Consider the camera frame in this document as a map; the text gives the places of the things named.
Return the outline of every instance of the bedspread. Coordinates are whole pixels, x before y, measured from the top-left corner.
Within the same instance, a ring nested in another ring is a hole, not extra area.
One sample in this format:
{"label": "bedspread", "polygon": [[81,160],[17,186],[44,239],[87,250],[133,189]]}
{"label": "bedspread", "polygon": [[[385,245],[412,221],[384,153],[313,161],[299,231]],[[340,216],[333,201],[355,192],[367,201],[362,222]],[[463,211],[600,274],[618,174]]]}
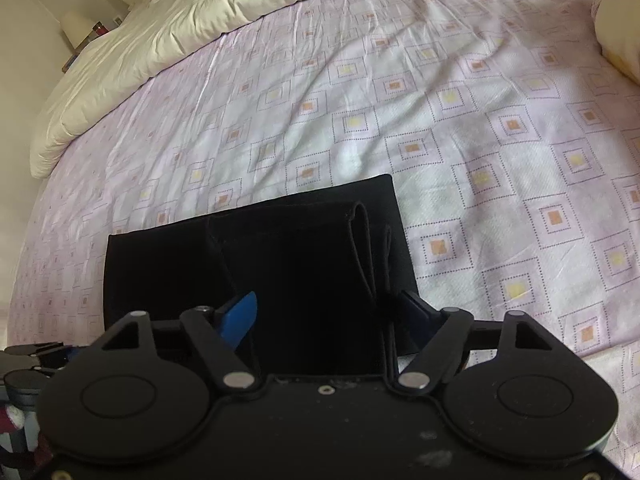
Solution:
{"label": "bedspread", "polygon": [[526,310],[590,356],[640,478],[640,88],[592,1],[307,0],[222,36],[63,155],[10,342],[100,334],[110,233],[391,173],[423,298]]}

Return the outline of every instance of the lampshade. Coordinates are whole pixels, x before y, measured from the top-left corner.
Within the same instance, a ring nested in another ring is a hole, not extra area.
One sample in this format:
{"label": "lampshade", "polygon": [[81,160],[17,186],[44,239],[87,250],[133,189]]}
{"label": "lampshade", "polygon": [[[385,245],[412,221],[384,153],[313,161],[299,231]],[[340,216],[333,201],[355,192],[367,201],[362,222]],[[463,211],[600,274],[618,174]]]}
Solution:
{"label": "lampshade", "polygon": [[62,17],[62,20],[60,20],[62,30],[64,30],[66,36],[69,38],[73,48],[77,48],[78,45],[84,41],[84,38],[94,30],[96,23],[95,20],[83,16],[77,10],[70,10]]}

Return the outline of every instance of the pillow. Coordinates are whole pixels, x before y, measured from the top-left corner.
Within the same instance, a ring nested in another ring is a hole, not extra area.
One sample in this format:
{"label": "pillow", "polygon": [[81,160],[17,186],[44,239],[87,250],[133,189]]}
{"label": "pillow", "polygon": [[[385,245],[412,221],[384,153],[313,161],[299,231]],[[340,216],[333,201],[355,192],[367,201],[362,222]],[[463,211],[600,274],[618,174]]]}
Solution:
{"label": "pillow", "polygon": [[640,84],[640,0],[595,0],[591,15],[602,55]]}

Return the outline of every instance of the folded clothing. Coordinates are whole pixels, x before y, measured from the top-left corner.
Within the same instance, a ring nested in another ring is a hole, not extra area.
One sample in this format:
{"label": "folded clothing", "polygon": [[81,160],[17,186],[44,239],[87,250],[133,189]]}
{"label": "folded clothing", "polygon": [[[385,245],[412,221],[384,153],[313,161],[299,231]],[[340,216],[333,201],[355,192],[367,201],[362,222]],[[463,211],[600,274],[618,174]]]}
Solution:
{"label": "folded clothing", "polygon": [[594,0],[591,15],[602,55],[640,84],[640,0]]}
{"label": "folded clothing", "polygon": [[403,289],[417,291],[393,183],[382,175],[111,236],[104,323],[139,309],[177,319],[252,290],[252,348],[239,352],[261,373],[377,374],[384,341],[412,349],[391,323],[389,298]]}

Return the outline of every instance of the bed sheet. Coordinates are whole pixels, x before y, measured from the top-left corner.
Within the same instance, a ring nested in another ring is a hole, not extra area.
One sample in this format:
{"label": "bed sheet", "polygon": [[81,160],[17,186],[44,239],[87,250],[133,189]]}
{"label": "bed sheet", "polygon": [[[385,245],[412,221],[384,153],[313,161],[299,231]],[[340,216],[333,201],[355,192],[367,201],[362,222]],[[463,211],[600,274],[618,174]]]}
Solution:
{"label": "bed sheet", "polygon": [[63,155],[9,342],[102,332],[110,233],[391,173],[423,298],[526,310],[590,355],[640,478],[640,88],[592,1],[307,0],[207,45]]}

